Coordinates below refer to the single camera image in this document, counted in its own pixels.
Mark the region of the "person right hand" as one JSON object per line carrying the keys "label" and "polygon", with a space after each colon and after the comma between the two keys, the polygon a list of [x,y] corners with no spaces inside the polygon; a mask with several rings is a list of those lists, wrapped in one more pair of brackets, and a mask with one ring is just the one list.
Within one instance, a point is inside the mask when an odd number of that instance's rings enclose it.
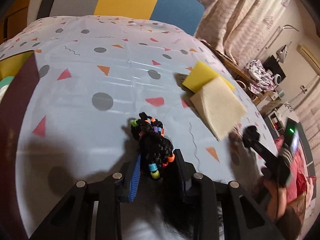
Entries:
{"label": "person right hand", "polygon": [[268,168],[263,167],[261,169],[263,176],[258,180],[259,189],[262,190],[265,187],[271,194],[271,199],[268,202],[266,208],[266,214],[270,220],[276,221],[284,215],[287,205],[286,188],[280,187],[278,184],[269,180],[265,175],[269,172]]}

